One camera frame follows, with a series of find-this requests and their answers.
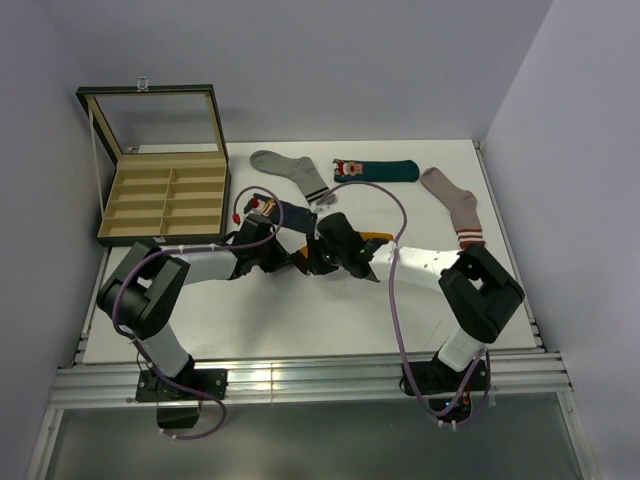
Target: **metal frame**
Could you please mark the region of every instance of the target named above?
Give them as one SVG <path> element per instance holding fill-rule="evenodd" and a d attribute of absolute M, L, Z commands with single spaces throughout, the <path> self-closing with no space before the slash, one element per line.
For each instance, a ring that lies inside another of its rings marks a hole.
<path fill-rule="evenodd" d="M 412 361 L 430 358 L 431 355 L 411 356 Z M 402 369 L 397 355 L 198 362 L 197 368 L 228 369 L 229 384 L 224 401 L 230 405 L 408 398 L 398 387 Z M 494 394 L 571 391 L 558 353 L 494 355 L 491 369 Z M 155 408 L 154 403 L 138 404 L 134 400 L 139 373 L 136 365 L 77 366 L 60 370 L 53 383 L 49 408 Z M 163 403 L 168 406 L 195 404 Z"/>
<path fill-rule="evenodd" d="M 63 410 L 47 410 L 44 413 L 38 440 L 36 440 L 36 446 L 31 456 L 31 464 L 27 470 L 27 480 L 44 480 L 46 478 L 63 413 Z"/>
<path fill-rule="evenodd" d="M 602 480 L 602 472 L 598 466 L 596 455 L 589 442 L 589 436 L 584 428 L 575 398 L 571 392 L 558 393 L 558 401 L 562 409 L 562 415 L 567 425 L 569 438 L 578 460 L 580 472 L 585 480 Z"/>

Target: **white wall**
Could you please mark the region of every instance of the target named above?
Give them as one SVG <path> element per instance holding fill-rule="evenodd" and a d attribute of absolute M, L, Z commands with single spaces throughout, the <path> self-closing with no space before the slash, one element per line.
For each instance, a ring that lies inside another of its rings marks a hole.
<path fill-rule="evenodd" d="M 41 2 L 89 83 L 213 83 L 233 141 L 483 138 L 551 4 Z"/>
<path fill-rule="evenodd" d="M 84 78 L 35 0 L 4 0 L 0 65 L 0 478 L 18 479 L 101 252 Z"/>
<path fill-rule="evenodd" d="M 555 0 L 485 157 L 606 478 L 640 476 L 640 2 Z"/>

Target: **purple cable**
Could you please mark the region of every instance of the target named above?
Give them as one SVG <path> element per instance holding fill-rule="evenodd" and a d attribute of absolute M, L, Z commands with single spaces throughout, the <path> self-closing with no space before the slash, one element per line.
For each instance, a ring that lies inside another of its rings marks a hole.
<path fill-rule="evenodd" d="M 340 184 L 340 185 L 338 185 L 336 187 L 333 187 L 332 189 L 327 191 L 318 200 L 318 203 L 322 203 L 322 200 L 325 197 L 327 197 L 328 195 L 332 194 L 333 192 L 335 192 L 336 190 L 338 190 L 338 189 L 340 189 L 342 187 L 346 187 L 347 185 L 366 185 L 368 187 L 373 187 L 373 188 L 375 188 L 377 190 L 380 190 L 381 192 L 386 193 L 389 197 L 391 197 L 391 199 L 394 202 L 396 202 L 396 204 L 400 208 L 400 212 L 402 213 L 402 226 L 400 227 L 400 230 L 398 231 L 398 234 L 395 237 L 395 243 L 396 243 L 396 246 L 397 246 L 400 243 L 400 238 L 402 237 L 402 235 L 404 234 L 404 231 L 407 228 L 407 223 L 408 223 L 407 211 L 404 208 L 404 205 L 402 204 L 400 199 L 398 199 L 398 197 L 396 197 L 393 193 L 391 193 L 386 188 L 381 187 L 380 185 L 376 185 L 375 183 L 370 183 L 370 182 L 360 182 L 360 181 L 347 182 L 347 183 Z M 486 383 L 486 386 L 485 386 L 484 395 L 482 397 L 482 400 L 480 401 L 480 404 L 478 405 L 478 407 L 476 409 L 474 409 L 472 414 L 469 415 L 469 417 L 466 418 L 465 420 L 457 423 L 458 425 L 462 425 L 463 423 L 468 422 L 473 417 L 474 413 L 477 412 L 480 409 L 480 407 L 482 407 L 484 405 L 485 400 L 487 398 L 487 394 L 489 393 L 489 389 L 491 388 L 491 367 L 489 365 L 489 361 L 490 361 L 489 360 L 489 350 L 487 350 L 486 347 L 485 347 L 485 348 L 481 349 L 478 352 L 478 354 L 475 356 L 475 358 L 473 359 L 473 362 L 471 363 L 471 366 L 469 367 L 469 369 L 467 370 L 467 373 L 463 377 L 462 382 L 460 382 L 460 387 L 456 391 L 453 399 L 449 402 L 449 406 L 445 407 L 443 410 L 440 410 L 440 411 L 433 410 L 429 406 L 428 402 L 425 401 L 425 399 L 422 396 L 422 394 L 420 393 L 420 389 L 418 388 L 418 384 L 416 382 L 416 379 L 413 376 L 413 372 L 411 371 L 411 367 L 409 366 L 409 357 L 407 356 L 407 351 L 406 351 L 405 346 L 404 346 L 404 340 L 402 339 L 402 330 L 400 328 L 400 320 L 398 318 L 398 309 L 397 309 L 397 306 L 396 306 L 396 293 L 395 293 L 395 279 L 396 279 L 396 269 L 398 267 L 398 259 L 399 259 L 398 249 L 396 248 L 393 251 L 393 259 L 391 260 L 391 269 L 389 271 L 389 304 L 390 304 L 390 307 L 391 307 L 391 319 L 393 321 L 393 329 L 394 329 L 395 334 L 396 334 L 396 341 L 398 342 L 398 350 L 400 351 L 400 358 L 402 360 L 402 366 L 404 367 L 404 371 L 407 374 L 407 380 L 409 380 L 409 385 L 411 385 L 411 389 L 415 393 L 416 398 L 418 399 L 418 402 L 424 408 L 426 408 L 426 410 L 431 415 L 433 415 L 436 418 L 444 417 L 445 415 L 447 415 L 449 412 L 451 412 L 451 410 L 453 410 L 455 408 L 456 404 L 458 403 L 458 400 L 460 400 L 460 397 L 462 397 L 462 395 L 464 393 L 464 389 L 467 387 L 467 383 L 469 383 L 469 380 L 471 379 L 471 375 L 473 375 L 473 372 L 475 371 L 476 367 L 478 366 L 478 363 L 480 363 L 480 359 L 482 358 L 482 354 L 486 353 L 486 358 L 487 358 L 487 383 Z"/>
<path fill-rule="evenodd" d="M 278 225 L 276 225 L 275 230 L 271 233 L 271 235 L 269 235 L 266 238 L 263 238 L 260 241 L 257 241 L 257 242 L 254 242 L 254 243 L 248 243 L 246 245 L 236 245 L 236 246 L 232 246 L 232 245 L 217 245 L 215 248 L 212 248 L 212 247 L 191 247 L 191 248 L 184 248 L 182 250 L 178 249 L 178 248 L 172 248 L 172 249 L 160 250 L 159 252 L 152 253 L 148 257 L 145 257 L 138 265 L 136 265 L 131 270 L 131 272 L 129 272 L 129 275 L 127 275 L 127 277 L 124 279 L 124 282 L 122 282 L 122 286 L 120 287 L 120 291 L 118 292 L 118 295 L 116 295 L 116 299 L 115 299 L 115 301 L 113 303 L 113 310 L 111 311 L 111 320 L 113 322 L 113 328 L 116 330 L 116 333 L 118 333 L 119 335 L 127 337 L 127 338 L 129 338 L 130 340 L 133 341 L 132 343 L 136 347 L 138 352 L 140 352 L 140 355 L 142 355 L 142 357 L 147 361 L 147 363 L 151 363 L 151 365 L 152 365 L 151 368 L 154 371 L 154 373 L 158 376 L 158 378 L 160 378 L 163 382 L 165 382 L 167 385 L 170 385 L 173 388 L 176 388 L 178 390 L 182 390 L 183 392 L 190 393 L 192 395 L 201 396 L 201 397 L 206 398 L 208 400 L 212 400 L 215 403 L 217 403 L 218 406 L 220 407 L 220 410 L 221 410 L 220 420 L 218 420 L 218 423 L 216 423 L 209 430 L 206 430 L 206 431 L 204 431 L 202 433 L 193 434 L 193 435 L 174 434 L 174 433 L 171 433 L 171 432 L 163 431 L 163 433 L 165 435 L 168 435 L 168 436 L 170 436 L 172 438 L 176 438 L 176 439 L 180 439 L 180 440 L 196 440 L 198 438 L 203 438 L 203 437 L 206 437 L 208 435 L 211 435 L 216 430 L 218 430 L 222 426 L 222 424 L 224 423 L 224 420 L 227 417 L 227 408 L 225 407 L 224 403 L 222 403 L 222 401 L 220 401 L 219 399 L 215 398 L 212 395 L 209 395 L 208 393 L 201 392 L 201 391 L 195 390 L 193 388 L 185 387 L 184 385 L 180 385 L 180 384 L 174 382 L 173 380 L 169 379 L 158 367 L 156 367 L 156 365 L 154 365 L 152 363 L 151 358 L 149 357 L 147 352 L 144 350 L 142 345 L 135 338 L 135 336 L 130 334 L 130 333 L 128 333 L 128 332 L 125 332 L 124 330 L 122 330 L 120 328 L 120 318 L 119 318 L 118 314 L 120 312 L 120 305 L 122 304 L 122 297 L 124 296 L 124 292 L 127 290 L 127 287 L 129 286 L 129 284 L 138 277 L 138 274 L 144 268 L 144 266 L 149 264 L 150 262 L 152 262 L 156 258 L 162 257 L 164 255 L 179 255 L 179 254 L 183 254 L 183 253 L 203 253 L 203 252 L 211 252 L 211 251 L 218 251 L 218 250 L 231 250 L 231 251 L 233 251 L 233 250 L 243 250 L 243 249 L 247 249 L 247 248 L 255 248 L 255 247 L 259 247 L 260 245 L 264 245 L 265 243 L 267 243 L 267 242 L 271 241 L 273 238 L 275 238 L 275 236 L 278 234 L 278 232 L 282 228 L 282 223 L 284 221 L 284 209 L 282 208 L 282 203 L 280 203 L 280 199 L 278 199 L 278 197 L 276 197 L 275 194 L 271 190 L 268 190 L 268 189 L 266 189 L 264 187 L 258 187 L 258 186 L 250 186 L 250 187 L 247 187 L 247 188 L 244 188 L 244 189 L 240 190 L 240 192 L 236 196 L 235 201 L 233 202 L 233 212 L 234 212 L 234 214 L 237 211 L 238 201 L 240 200 L 240 196 L 243 193 L 245 193 L 245 192 L 247 192 L 249 190 L 261 190 L 261 191 L 267 193 L 268 195 L 270 195 L 275 200 L 276 204 L 278 205 L 278 211 L 280 212 L 280 220 L 278 222 Z"/>

